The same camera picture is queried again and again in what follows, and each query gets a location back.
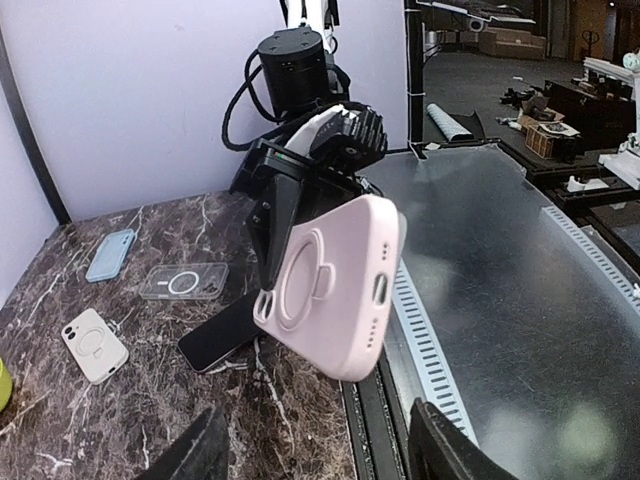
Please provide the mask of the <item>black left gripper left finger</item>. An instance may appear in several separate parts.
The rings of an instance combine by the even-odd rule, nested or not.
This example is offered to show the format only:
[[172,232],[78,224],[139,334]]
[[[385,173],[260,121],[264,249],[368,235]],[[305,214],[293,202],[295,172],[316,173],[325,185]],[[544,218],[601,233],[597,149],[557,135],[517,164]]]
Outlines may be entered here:
[[137,479],[228,478],[230,437],[223,408],[207,408]]

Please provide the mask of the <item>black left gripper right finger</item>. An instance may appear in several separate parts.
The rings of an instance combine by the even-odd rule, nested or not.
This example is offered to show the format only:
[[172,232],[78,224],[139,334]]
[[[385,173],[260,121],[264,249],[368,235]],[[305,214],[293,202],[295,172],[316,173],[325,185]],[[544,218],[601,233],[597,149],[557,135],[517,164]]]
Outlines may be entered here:
[[516,480],[486,456],[434,404],[411,408],[409,477],[421,480]]

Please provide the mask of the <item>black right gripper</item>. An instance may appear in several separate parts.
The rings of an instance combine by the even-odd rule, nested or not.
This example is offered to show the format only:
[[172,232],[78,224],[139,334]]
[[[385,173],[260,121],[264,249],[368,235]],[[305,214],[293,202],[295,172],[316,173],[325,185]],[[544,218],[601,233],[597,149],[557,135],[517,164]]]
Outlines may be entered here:
[[256,253],[260,288],[273,290],[292,226],[368,194],[370,183],[358,171],[344,174],[316,168],[284,146],[259,139],[250,146],[230,191],[255,201],[246,225]]

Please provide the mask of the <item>pink phone case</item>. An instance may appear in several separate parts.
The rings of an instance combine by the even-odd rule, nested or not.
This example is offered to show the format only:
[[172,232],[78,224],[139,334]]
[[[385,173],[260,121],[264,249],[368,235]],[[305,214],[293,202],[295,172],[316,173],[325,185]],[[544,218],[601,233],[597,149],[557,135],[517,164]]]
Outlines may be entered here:
[[405,233],[395,204],[373,194],[293,227],[254,323],[327,377],[363,380],[381,353]]

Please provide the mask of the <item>black smartphone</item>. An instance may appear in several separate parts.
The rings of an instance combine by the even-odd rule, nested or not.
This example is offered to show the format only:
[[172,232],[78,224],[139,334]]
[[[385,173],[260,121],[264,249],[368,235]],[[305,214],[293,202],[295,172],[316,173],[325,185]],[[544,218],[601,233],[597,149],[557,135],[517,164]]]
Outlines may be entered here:
[[259,337],[253,307],[259,289],[248,292],[178,340],[178,349],[197,373],[205,373]]

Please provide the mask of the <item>clear purple phone case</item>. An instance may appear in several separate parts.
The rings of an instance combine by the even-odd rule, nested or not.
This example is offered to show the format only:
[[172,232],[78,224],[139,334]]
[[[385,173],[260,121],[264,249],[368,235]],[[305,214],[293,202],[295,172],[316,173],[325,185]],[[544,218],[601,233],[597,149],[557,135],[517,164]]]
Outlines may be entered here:
[[215,300],[226,284],[227,263],[157,265],[139,288],[145,300]]

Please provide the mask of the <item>light blue phone case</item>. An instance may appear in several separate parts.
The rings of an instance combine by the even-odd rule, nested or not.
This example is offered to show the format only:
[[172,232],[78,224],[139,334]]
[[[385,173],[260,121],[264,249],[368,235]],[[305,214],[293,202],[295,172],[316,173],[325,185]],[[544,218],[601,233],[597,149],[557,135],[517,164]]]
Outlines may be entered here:
[[107,235],[97,248],[85,279],[97,283],[116,278],[135,239],[136,233],[132,229]]

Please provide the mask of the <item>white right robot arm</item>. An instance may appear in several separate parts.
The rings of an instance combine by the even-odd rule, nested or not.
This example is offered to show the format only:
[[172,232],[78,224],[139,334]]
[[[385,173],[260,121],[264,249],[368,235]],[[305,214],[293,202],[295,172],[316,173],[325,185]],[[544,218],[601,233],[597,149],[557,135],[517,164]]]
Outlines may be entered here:
[[[358,173],[388,146],[381,115],[351,100],[351,79],[335,62],[336,2],[284,1],[281,9],[286,28],[247,58],[221,127],[224,146],[244,156],[230,190],[255,202],[247,225],[264,291],[276,285],[293,227],[370,192]],[[229,126],[243,95],[275,127],[239,144]]]

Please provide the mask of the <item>beige phone case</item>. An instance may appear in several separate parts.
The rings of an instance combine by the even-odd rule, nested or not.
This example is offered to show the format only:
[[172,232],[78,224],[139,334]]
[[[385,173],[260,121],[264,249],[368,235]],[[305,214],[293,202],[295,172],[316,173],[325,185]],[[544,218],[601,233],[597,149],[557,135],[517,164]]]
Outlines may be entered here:
[[63,326],[61,337],[92,385],[104,383],[129,359],[128,349],[93,308]]

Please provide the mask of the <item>lime green bowl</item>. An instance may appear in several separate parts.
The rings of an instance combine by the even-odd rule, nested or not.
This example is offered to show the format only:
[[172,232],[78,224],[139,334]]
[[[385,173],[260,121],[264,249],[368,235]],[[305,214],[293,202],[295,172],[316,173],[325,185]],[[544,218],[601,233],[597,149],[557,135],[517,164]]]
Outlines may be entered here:
[[12,376],[4,361],[0,359],[0,411],[3,411],[7,407],[11,399],[12,392]]

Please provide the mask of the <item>cardboard box with parts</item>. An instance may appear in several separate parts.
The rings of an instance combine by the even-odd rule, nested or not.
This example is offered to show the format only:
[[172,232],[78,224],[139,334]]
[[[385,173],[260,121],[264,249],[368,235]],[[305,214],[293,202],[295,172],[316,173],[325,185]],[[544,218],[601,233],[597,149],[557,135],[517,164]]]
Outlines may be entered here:
[[571,162],[581,153],[581,134],[564,122],[533,122],[523,129],[525,145],[543,160]]

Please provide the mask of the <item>black front table rail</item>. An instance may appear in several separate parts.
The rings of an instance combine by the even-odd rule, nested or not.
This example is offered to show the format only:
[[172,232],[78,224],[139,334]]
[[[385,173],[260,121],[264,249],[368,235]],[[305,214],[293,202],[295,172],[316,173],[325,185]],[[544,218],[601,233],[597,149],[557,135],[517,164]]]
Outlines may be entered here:
[[358,479],[408,479],[410,409],[421,387],[397,318],[381,356],[362,381],[340,384]]

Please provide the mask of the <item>black front corner post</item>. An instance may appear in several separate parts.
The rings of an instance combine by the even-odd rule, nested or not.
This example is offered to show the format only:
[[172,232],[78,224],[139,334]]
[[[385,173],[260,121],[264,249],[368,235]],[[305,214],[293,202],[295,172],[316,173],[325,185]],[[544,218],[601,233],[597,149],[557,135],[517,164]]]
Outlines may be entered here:
[[408,146],[420,160],[424,156],[424,78],[422,14],[416,1],[404,1],[407,65]]

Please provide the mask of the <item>black left frame post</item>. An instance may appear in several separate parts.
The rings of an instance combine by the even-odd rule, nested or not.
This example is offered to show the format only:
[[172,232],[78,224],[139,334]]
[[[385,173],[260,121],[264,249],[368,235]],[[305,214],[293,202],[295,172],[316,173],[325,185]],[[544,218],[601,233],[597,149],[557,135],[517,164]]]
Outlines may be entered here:
[[1,67],[1,85],[27,159],[49,207],[60,225],[70,224],[71,217],[46,165],[9,66]]

